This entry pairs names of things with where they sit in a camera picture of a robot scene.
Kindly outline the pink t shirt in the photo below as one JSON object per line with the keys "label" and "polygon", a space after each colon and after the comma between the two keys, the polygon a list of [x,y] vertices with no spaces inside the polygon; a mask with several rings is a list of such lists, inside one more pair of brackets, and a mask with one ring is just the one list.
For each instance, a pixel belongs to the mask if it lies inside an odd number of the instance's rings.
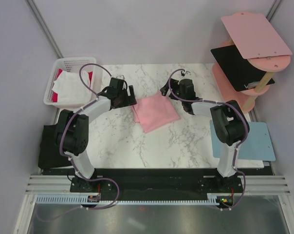
{"label": "pink t shirt", "polygon": [[160,91],[152,96],[137,99],[132,110],[134,122],[141,125],[144,133],[180,119],[169,98],[163,96]]}

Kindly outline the black t shirt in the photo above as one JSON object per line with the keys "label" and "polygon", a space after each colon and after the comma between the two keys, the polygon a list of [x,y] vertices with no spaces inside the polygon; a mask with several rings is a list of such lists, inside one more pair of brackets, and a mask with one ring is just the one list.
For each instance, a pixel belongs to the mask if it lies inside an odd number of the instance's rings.
{"label": "black t shirt", "polygon": [[68,159],[59,153],[59,148],[54,142],[55,130],[56,125],[44,125],[38,157],[40,169],[47,170],[71,166]]}

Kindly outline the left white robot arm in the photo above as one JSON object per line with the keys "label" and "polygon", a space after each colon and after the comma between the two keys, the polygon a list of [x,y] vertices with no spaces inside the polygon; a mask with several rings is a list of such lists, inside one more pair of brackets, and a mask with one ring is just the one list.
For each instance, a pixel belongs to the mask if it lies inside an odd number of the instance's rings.
{"label": "left white robot arm", "polygon": [[95,168],[87,154],[89,143],[89,124],[102,114],[137,103],[132,85],[120,78],[111,78],[96,97],[74,111],[60,112],[55,130],[55,143],[62,156],[66,157],[74,168],[70,192],[94,192],[100,183],[96,178]]}

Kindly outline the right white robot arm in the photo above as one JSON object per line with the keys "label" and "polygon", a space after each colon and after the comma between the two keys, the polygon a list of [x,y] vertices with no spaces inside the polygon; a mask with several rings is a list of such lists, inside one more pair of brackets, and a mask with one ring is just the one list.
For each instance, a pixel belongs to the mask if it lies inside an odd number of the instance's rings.
{"label": "right white robot arm", "polygon": [[235,100],[216,102],[196,95],[190,79],[180,81],[169,79],[160,89],[162,96],[168,92],[169,98],[179,100],[190,115],[210,117],[216,136],[221,142],[221,154],[217,165],[214,186],[220,192],[227,191],[237,181],[236,161],[241,144],[249,133],[249,124]]}

